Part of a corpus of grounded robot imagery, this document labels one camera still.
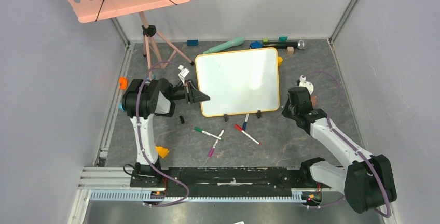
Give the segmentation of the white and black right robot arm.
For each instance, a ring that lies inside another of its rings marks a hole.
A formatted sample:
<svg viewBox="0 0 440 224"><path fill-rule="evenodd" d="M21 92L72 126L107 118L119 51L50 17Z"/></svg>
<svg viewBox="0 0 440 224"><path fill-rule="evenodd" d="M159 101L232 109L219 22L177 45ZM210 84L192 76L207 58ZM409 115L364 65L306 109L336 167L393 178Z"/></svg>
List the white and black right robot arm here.
<svg viewBox="0 0 440 224"><path fill-rule="evenodd" d="M299 178L303 185L321 183L337 190L359 214L384 206L383 216L391 215L390 204L396 201L397 192L391 162L385 155L375 156L345 135L325 111L313 107L306 87L288 90L282 115L323 144L341 164L337 167L320 157L302 162Z"/></svg>

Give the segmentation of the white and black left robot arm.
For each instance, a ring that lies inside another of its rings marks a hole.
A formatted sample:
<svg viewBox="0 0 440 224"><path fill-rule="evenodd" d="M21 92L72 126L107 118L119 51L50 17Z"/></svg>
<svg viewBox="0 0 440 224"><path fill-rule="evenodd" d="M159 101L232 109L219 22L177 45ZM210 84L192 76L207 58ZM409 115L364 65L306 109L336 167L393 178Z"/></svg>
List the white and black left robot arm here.
<svg viewBox="0 0 440 224"><path fill-rule="evenodd" d="M155 145L153 119L156 116L172 117L177 100L192 104L209 101L210 97L198 90L191 79L174 86L164 78L154 79L149 83L134 79L122 96L122 108L135 131L137 157L133 176L143 177L153 187L163 180Z"/></svg>

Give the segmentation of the yellow-framed whiteboard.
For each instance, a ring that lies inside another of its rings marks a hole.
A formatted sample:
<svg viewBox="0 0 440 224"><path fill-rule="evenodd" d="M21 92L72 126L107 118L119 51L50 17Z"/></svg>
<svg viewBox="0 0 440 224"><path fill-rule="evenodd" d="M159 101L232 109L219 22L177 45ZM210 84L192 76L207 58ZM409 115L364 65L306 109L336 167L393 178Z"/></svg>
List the yellow-framed whiteboard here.
<svg viewBox="0 0 440 224"><path fill-rule="evenodd" d="M205 117L276 111L280 107L278 52L260 48L201 54L195 58Z"/></svg>

